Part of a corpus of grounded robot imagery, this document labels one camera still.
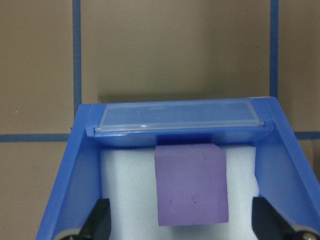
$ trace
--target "clear plastic lid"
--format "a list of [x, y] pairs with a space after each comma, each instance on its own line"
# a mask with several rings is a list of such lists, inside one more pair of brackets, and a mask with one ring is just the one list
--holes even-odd
[[108, 104], [96, 132], [261, 126], [249, 100]]

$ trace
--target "blue grid line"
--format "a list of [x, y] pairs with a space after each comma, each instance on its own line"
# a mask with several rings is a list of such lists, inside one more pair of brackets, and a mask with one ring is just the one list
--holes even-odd
[[23, 142], [67, 142], [68, 133], [52, 134], [3, 134], [0, 135], [0, 143], [23, 143]]
[[320, 139], [320, 131], [295, 131], [298, 140], [317, 140]]
[[82, 103], [80, 0], [72, 0], [72, 31], [73, 31], [73, 110], [74, 110], [74, 117], [76, 117], [78, 107]]
[[279, 0], [270, 0], [270, 82], [269, 95], [278, 99]]

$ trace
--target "white foam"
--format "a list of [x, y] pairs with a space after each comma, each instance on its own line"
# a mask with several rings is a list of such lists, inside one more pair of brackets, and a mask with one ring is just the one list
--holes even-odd
[[256, 240], [251, 227], [256, 149], [223, 146], [227, 162], [229, 222], [197, 226], [158, 226], [155, 149], [104, 150], [102, 197], [111, 204], [111, 240]]

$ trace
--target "purple foam block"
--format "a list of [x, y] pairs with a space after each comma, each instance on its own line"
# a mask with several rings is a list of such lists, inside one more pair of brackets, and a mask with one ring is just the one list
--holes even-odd
[[214, 144], [155, 148], [159, 226], [228, 222], [226, 153]]

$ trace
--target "metal screw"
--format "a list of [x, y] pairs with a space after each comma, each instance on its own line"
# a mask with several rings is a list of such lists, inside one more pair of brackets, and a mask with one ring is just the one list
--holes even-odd
[[305, 232], [302, 237], [304, 240], [317, 240], [316, 236], [310, 232]]

